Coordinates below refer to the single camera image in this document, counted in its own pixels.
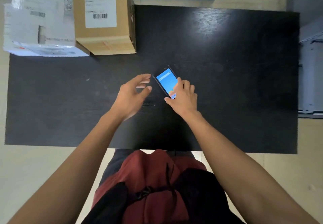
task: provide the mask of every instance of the hand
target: hand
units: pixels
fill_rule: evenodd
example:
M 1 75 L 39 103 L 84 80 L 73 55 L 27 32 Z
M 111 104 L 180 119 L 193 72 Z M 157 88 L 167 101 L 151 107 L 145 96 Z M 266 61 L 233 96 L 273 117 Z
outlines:
M 197 94 L 194 93 L 194 90 L 194 85 L 190 84 L 187 80 L 182 81 L 178 77 L 177 84 L 174 87 L 176 98 L 172 100 L 169 97 L 165 97 L 165 101 L 183 118 L 187 113 L 197 111 Z
M 148 73 L 141 74 L 123 84 L 110 111 L 116 112 L 123 121 L 134 116 L 152 90 L 151 86 L 146 87 L 146 83 L 150 82 L 150 77 L 151 75 Z M 136 88 L 144 89 L 138 93 Z

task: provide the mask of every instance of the floor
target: floor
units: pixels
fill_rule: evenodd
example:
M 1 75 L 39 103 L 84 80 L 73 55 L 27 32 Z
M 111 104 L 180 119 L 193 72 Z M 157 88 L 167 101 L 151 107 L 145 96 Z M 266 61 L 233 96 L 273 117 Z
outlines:
M 0 35 L 3 6 L 0 0 Z M 136 4 L 192 7 L 285 10 L 286 0 L 135 0 Z M 9 221 L 21 205 L 47 180 L 74 150 L 70 147 L 4 145 L 9 55 L 0 49 L 0 224 Z M 88 213 L 93 194 L 114 149 L 108 149 L 84 208 L 79 224 Z M 193 152 L 211 171 L 202 152 Z M 249 154 L 314 218 L 323 223 L 323 120 L 300 119 L 298 154 Z M 230 208 L 239 215 L 232 203 Z

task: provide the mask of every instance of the dark pants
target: dark pants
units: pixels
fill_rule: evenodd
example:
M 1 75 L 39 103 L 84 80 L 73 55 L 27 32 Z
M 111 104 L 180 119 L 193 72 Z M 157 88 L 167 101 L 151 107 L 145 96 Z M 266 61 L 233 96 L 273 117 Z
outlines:
M 134 152 L 134 149 L 116 149 L 114 152 L 114 155 L 111 159 L 111 161 L 107 164 L 107 168 L 103 172 L 101 181 L 99 186 L 105 182 L 105 180 L 113 175 L 114 173 L 118 172 L 119 169 L 121 168 L 121 165 L 123 161 Z M 185 152 L 178 152 L 178 151 L 167 151 L 167 154 L 169 157 L 174 157 L 174 156 L 187 156 L 194 158 L 194 155 L 192 154 L 191 151 L 185 151 Z

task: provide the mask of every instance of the phone screen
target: phone screen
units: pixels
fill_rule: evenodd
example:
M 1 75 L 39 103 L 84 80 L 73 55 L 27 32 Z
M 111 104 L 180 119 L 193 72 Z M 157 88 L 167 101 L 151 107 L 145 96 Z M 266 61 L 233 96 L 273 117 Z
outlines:
M 172 71 L 168 68 L 160 75 L 156 77 L 168 95 L 174 99 L 176 97 L 176 92 L 174 91 L 174 87 L 177 84 L 177 79 Z

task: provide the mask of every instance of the black desk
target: black desk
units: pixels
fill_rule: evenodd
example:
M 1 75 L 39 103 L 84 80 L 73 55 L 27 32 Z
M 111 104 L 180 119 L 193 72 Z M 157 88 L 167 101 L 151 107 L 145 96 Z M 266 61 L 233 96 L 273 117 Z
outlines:
M 142 6 L 137 54 L 11 55 L 6 144 L 77 146 L 121 84 L 169 64 L 196 86 L 198 109 L 245 152 L 297 152 L 299 15 Z M 152 82 L 151 95 L 110 147 L 200 150 Z

